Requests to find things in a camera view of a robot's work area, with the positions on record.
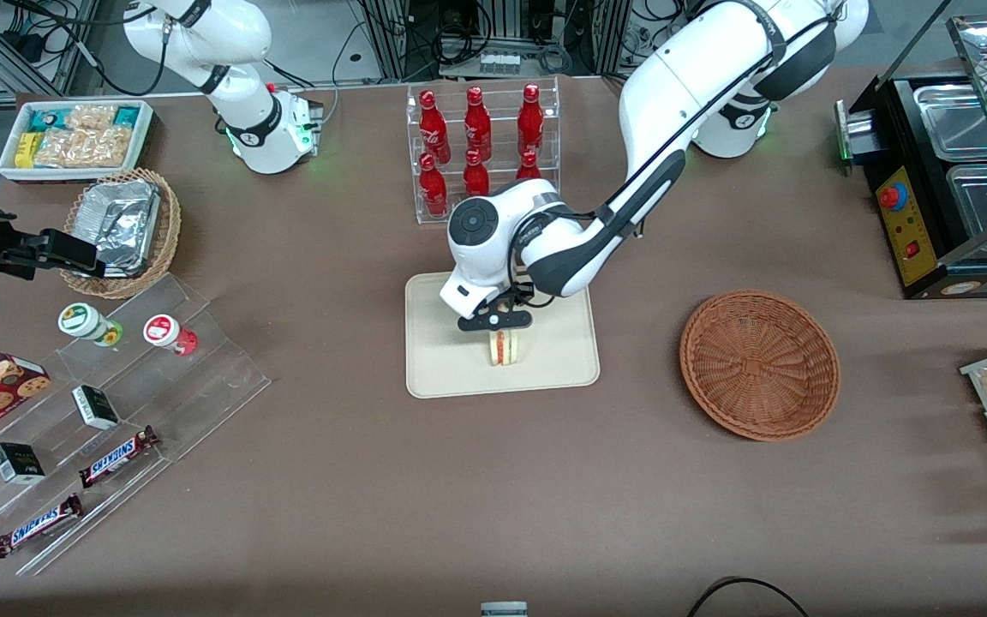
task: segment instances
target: small black box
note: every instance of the small black box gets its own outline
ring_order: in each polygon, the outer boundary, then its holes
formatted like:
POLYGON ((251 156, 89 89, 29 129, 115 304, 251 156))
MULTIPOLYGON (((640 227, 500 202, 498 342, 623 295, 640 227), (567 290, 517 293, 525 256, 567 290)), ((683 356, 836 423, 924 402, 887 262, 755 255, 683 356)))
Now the small black box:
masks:
POLYGON ((36 484, 44 480, 44 470, 36 452, 25 444, 0 441, 0 474, 11 484, 36 484))
POLYGON ((75 398, 75 407, 78 407, 82 414, 82 421, 87 425, 109 430, 120 422, 117 412, 113 410, 113 405, 109 403, 109 398, 105 392, 98 390, 94 386, 78 386, 71 391, 71 396, 75 398))

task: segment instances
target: jar lid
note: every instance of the jar lid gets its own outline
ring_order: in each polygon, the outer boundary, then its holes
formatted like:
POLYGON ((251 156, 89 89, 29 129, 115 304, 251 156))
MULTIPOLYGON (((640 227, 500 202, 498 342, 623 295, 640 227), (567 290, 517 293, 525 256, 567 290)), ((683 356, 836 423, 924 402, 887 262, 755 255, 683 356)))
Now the jar lid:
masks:
POLYGON ((181 324, 169 315, 154 315, 144 326, 144 339, 158 347, 173 343, 179 333, 181 333, 181 324))
POLYGON ((71 336, 86 335, 98 327, 98 310, 86 302, 75 302, 59 313, 59 331, 71 336))

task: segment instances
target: yellow control panel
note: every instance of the yellow control panel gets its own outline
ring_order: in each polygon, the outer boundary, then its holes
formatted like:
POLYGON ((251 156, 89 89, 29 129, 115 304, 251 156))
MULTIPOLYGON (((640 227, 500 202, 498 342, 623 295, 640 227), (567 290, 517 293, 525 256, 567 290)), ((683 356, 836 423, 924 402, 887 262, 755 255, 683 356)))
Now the yellow control panel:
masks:
POLYGON ((886 223, 889 246, 905 285, 912 285, 936 269, 936 251, 931 246, 928 228, 920 216, 912 184, 905 168, 897 170, 874 194, 886 223))

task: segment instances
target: snickers bar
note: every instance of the snickers bar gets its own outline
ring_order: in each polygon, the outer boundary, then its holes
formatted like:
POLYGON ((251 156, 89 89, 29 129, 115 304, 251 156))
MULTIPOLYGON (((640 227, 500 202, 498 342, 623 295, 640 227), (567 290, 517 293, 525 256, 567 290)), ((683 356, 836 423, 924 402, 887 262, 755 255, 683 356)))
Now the snickers bar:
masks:
POLYGON ((78 495, 72 493, 62 504, 16 528, 13 534, 0 536, 0 559, 12 554, 22 544, 30 542, 36 536, 47 534, 48 530, 51 530, 56 524, 70 518, 81 518, 82 514, 82 501, 79 500, 78 495))
POLYGON ((97 483, 102 477, 106 477, 110 473, 117 471, 117 469, 121 469, 126 462, 140 456, 141 452, 144 452, 144 450, 154 444, 158 444, 158 442, 159 438, 154 434, 152 427, 150 425, 145 426, 139 433, 134 434, 132 439, 125 441, 124 444, 118 446, 113 452, 105 454, 95 464, 79 471, 79 477, 82 479, 82 487, 93 487, 94 483, 97 483))

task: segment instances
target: red emergency stop button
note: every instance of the red emergency stop button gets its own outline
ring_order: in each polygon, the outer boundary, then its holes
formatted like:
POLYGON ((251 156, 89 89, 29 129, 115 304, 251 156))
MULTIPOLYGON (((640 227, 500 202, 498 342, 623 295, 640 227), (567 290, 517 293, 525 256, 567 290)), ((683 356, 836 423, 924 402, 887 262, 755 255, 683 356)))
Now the red emergency stop button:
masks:
POLYGON ((908 188, 905 184, 894 183, 893 186, 878 191, 878 206, 885 207, 890 212, 904 210, 906 203, 908 203, 908 188))
POLYGON ((885 207, 886 210, 889 210, 890 207, 897 206, 899 200, 900 193, 893 187, 882 189, 882 192, 878 193, 878 206, 885 207))

